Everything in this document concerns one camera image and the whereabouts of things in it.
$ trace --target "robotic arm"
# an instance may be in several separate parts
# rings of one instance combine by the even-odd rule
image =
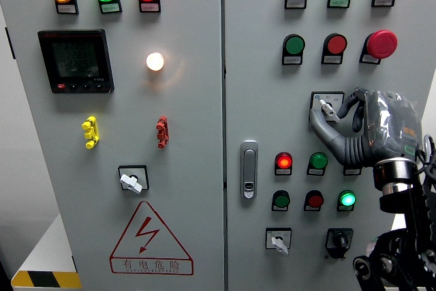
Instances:
[[[436,154],[433,141],[423,159],[421,121],[412,104],[398,93],[357,88],[339,109],[342,119],[357,104],[352,129],[363,133],[346,138],[327,124],[321,110],[311,109],[311,127],[346,168],[373,167],[374,185],[382,192],[380,209],[403,213],[406,229],[379,236],[369,257],[353,266],[363,291],[385,290],[382,278],[400,291],[418,286],[436,291]],[[422,158],[418,169],[416,158]],[[425,172],[421,184],[419,174]]]

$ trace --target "gray robotic glove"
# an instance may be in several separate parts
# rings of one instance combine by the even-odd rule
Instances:
[[[421,119],[413,104],[398,93],[356,90],[343,102],[337,116],[343,119],[357,104],[352,128],[363,134],[346,138],[327,124],[320,109],[311,109],[312,130],[337,161],[347,168],[373,167],[392,158],[415,161],[421,149]]]

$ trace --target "lightning bolt symbol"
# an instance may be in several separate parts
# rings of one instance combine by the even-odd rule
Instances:
[[[145,244],[145,246],[140,248],[140,251],[139,251],[140,254],[142,254],[144,251],[146,251],[146,246],[151,242],[151,240],[153,240],[153,238],[156,236],[156,234],[160,231],[160,230],[153,230],[153,231],[144,232],[144,229],[150,223],[150,221],[151,221],[151,217],[147,217],[145,219],[144,223],[142,223],[141,228],[139,229],[139,231],[136,233],[136,236],[135,236],[135,237],[137,237],[137,236],[152,234],[150,240]]]

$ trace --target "triangle warning label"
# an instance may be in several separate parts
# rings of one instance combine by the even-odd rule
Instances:
[[[142,201],[110,255],[118,274],[193,275],[193,260],[155,209]]]

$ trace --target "yellow and black hazard stripe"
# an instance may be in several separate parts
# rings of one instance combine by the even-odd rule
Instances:
[[[19,271],[12,279],[12,286],[30,288],[82,288],[79,275],[76,272]]]

